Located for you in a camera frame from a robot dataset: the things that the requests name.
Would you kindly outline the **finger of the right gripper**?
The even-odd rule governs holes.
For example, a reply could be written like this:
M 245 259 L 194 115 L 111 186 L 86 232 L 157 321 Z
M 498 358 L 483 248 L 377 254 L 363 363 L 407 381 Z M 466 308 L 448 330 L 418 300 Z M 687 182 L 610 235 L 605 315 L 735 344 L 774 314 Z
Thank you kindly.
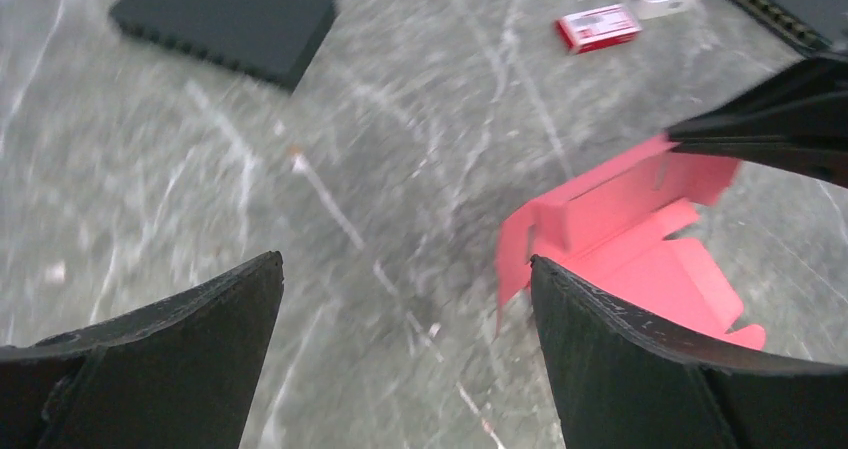
M 666 129 L 675 152 L 724 156 L 847 186 L 847 53 L 800 60 Z

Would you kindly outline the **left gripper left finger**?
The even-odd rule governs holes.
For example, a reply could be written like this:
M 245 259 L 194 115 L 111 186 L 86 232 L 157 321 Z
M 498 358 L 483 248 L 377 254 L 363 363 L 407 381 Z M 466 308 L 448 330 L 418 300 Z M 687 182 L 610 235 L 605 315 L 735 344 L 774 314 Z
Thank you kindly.
M 5 448 L 235 448 L 283 285 L 261 254 L 121 316 L 1 350 Z

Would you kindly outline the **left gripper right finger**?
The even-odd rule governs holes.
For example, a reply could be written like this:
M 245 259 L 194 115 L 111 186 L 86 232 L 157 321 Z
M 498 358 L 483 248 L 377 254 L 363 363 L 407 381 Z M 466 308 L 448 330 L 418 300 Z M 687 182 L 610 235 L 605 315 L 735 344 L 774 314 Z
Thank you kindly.
M 570 448 L 843 448 L 847 370 L 687 329 L 531 260 L 538 337 Z

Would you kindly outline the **red paper box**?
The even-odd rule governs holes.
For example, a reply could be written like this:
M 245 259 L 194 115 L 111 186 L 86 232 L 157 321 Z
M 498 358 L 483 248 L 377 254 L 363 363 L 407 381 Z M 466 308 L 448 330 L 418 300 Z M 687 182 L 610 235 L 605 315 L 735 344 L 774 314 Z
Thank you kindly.
M 672 236 L 718 201 L 739 165 L 676 153 L 657 136 L 529 200 L 501 226 L 497 306 L 529 287 L 540 255 L 688 329 L 762 349 L 762 326 L 731 328 L 744 304 L 703 244 Z

